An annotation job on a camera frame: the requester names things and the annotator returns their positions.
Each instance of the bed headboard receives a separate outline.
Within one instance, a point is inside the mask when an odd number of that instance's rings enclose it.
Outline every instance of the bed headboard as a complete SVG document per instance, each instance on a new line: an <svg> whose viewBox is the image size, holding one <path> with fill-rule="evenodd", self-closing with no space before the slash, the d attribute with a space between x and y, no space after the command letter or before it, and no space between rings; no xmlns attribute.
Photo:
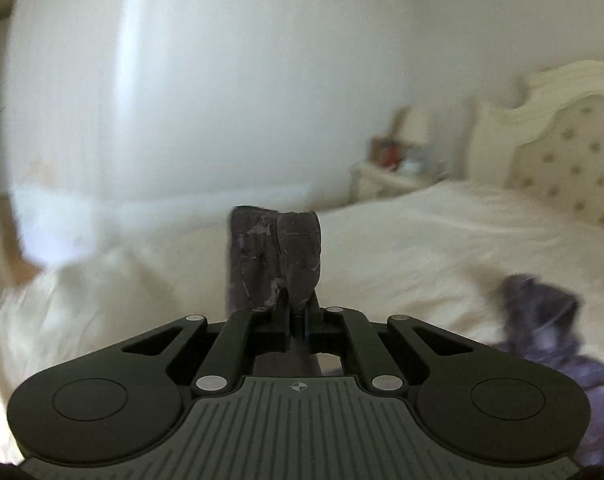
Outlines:
<svg viewBox="0 0 604 480"><path fill-rule="evenodd" d="M521 190L604 228L604 61L525 78L519 108L478 104L472 181Z"/></svg>

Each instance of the nightstand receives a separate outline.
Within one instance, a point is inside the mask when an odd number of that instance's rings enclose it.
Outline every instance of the nightstand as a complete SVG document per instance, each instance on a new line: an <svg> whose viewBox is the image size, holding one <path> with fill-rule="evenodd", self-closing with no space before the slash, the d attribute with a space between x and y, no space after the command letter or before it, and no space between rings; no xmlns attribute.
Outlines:
<svg viewBox="0 0 604 480"><path fill-rule="evenodd" d="M435 184L428 175L389 171L368 161L351 168L351 179L351 203L404 195Z"/></svg>

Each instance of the lamp shade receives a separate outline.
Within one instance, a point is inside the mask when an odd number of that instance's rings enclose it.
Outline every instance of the lamp shade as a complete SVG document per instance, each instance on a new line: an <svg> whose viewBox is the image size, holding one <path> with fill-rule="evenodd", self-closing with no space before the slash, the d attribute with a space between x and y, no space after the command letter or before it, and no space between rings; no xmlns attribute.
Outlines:
<svg viewBox="0 0 604 480"><path fill-rule="evenodd" d="M429 113L421 106L412 106L404 114L396 140L402 144L425 146L429 143Z"/></svg>

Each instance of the bedding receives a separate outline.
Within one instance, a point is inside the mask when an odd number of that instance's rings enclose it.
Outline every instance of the bedding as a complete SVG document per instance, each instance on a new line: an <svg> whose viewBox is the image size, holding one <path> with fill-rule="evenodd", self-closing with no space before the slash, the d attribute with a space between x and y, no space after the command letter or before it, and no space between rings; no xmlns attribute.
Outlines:
<svg viewBox="0 0 604 480"><path fill-rule="evenodd" d="M516 192L447 182L319 215L323 306L409 314L504 339L499 284L528 273L582 298L582 353L604 362L604 230ZM11 392L38 371L188 314L226 314L227 225L122 246L0 291L0 462L18 462Z"/></svg>

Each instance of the folded cloth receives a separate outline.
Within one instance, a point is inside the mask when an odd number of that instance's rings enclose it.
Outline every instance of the folded cloth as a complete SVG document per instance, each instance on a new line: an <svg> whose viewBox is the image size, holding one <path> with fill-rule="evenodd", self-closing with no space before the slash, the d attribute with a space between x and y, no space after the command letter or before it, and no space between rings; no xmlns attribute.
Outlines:
<svg viewBox="0 0 604 480"><path fill-rule="evenodd" d="M229 315L243 308L273 307L285 288L291 314L301 316L320 280L317 215L240 206L231 212L230 229ZM293 342L285 354L256 358L253 374L307 377L321 372L317 358L300 342Z"/></svg>
<svg viewBox="0 0 604 480"><path fill-rule="evenodd" d="M604 466L604 363L578 355L581 341L573 327L579 299L525 274L507 277L502 294L506 341L497 348L553 368L582 387L591 419L576 460Z"/></svg>

